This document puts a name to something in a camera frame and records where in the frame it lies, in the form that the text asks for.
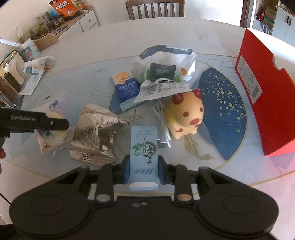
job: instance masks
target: red shoebox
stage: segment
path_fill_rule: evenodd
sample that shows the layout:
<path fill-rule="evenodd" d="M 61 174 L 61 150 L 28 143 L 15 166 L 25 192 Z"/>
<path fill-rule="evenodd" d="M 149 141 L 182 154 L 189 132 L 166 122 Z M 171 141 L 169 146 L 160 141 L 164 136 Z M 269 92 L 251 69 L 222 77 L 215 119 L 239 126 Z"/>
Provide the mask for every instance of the red shoebox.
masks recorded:
<path fill-rule="evenodd" d="M 295 48 L 246 29 L 235 69 L 252 105 L 264 155 L 295 152 Z"/>

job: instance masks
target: glass jar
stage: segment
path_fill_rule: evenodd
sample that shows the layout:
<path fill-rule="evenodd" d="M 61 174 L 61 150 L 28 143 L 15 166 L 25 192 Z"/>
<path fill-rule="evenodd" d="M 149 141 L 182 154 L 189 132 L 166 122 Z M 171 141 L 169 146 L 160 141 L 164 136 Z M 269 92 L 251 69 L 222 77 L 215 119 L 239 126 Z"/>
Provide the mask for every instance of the glass jar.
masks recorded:
<path fill-rule="evenodd" d="M 0 100 L 10 108 L 15 108 L 21 95 L 0 74 Z"/>

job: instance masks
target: black cable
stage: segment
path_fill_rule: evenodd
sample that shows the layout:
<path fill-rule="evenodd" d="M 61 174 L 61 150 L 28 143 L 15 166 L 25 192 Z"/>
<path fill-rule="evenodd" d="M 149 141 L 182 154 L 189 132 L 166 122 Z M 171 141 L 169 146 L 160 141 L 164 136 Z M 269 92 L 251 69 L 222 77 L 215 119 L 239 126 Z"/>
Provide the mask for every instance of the black cable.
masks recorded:
<path fill-rule="evenodd" d="M 9 203 L 9 205 L 11 205 L 11 202 L 10 201 L 8 201 L 7 199 L 6 199 L 6 197 L 4 197 L 3 195 L 2 195 L 2 193 L 0 193 L 0 196 L 6 201 L 6 202 L 8 202 Z"/>

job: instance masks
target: pig figurine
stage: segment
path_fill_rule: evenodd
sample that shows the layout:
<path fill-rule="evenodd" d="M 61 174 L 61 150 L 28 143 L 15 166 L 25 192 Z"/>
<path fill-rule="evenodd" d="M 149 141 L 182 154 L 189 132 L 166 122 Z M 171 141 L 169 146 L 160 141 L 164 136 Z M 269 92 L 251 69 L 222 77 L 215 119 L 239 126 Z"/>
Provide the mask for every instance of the pig figurine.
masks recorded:
<path fill-rule="evenodd" d="M 164 117 L 175 139 L 189 133 L 196 134 L 204 115 L 201 90 L 174 94 L 168 101 Z"/>

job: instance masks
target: light blue box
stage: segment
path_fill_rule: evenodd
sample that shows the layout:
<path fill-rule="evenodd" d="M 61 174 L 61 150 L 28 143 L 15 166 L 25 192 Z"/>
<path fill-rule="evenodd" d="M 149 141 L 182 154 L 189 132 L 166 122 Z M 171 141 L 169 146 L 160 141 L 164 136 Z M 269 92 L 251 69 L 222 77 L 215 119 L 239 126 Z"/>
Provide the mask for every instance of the light blue box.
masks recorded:
<path fill-rule="evenodd" d="M 157 128 L 133 126 L 131 129 L 130 190 L 158 190 Z"/>

